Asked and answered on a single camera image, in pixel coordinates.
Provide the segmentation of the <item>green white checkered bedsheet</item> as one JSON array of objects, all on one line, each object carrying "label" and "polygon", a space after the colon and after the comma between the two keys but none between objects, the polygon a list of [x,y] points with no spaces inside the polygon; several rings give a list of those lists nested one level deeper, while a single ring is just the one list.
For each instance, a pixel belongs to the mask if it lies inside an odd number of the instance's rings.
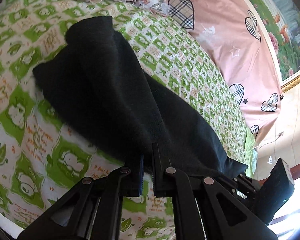
[{"label": "green white checkered bedsheet", "polygon": [[2,0],[0,213],[22,228],[81,178],[102,178],[121,166],[57,115],[32,75],[65,47],[74,23],[93,16],[111,16],[143,70],[200,113],[230,158],[245,162],[247,124],[232,92],[204,49],[171,18],[111,0]]}]

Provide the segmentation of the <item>dark navy pants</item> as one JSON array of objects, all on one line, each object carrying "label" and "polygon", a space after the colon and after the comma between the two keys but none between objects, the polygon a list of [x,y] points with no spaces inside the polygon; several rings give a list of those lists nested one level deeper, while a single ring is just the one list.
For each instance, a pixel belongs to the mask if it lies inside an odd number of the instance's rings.
[{"label": "dark navy pants", "polygon": [[189,175],[210,168],[234,178],[247,169],[227,156],[196,110],[142,70],[110,16],[75,23],[65,40],[33,75],[44,98],[85,139],[122,162],[143,157],[147,170],[153,143]]}]

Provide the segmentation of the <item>light green blanket edge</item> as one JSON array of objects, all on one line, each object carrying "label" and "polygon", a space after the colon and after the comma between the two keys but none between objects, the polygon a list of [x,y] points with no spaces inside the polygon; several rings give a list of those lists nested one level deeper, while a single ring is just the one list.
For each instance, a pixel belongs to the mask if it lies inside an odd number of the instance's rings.
[{"label": "light green blanket edge", "polygon": [[245,173],[250,178],[254,177],[254,173],[256,171],[256,165],[257,165],[257,152],[254,149],[254,144],[255,144],[255,138],[251,133],[249,127],[247,127],[246,134],[245,134],[245,142],[244,142],[244,150],[245,150],[244,163],[248,165],[248,168],[246,169]]}]

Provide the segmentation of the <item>pink quilt with plaid hearts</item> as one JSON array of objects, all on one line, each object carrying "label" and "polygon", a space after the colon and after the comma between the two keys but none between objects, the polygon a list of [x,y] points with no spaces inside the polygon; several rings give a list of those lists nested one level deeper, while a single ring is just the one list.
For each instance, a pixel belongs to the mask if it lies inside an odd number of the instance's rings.
[{"label": "pink quilt with plaid hearts", "polygon": [[166,0],[171,16],[208,53],[257,144],[277,120],[282,95],[270,39],[245,0]]}]

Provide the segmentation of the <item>framed landscape painting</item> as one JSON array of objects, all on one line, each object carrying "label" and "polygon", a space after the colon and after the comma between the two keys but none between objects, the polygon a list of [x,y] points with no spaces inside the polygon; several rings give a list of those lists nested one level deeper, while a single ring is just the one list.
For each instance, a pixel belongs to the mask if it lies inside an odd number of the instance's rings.
[{"label": "framed landscape painting", "polygon": [[273,42],[286,92],[300,83],[300,9],[293,0],[248,1]]}]

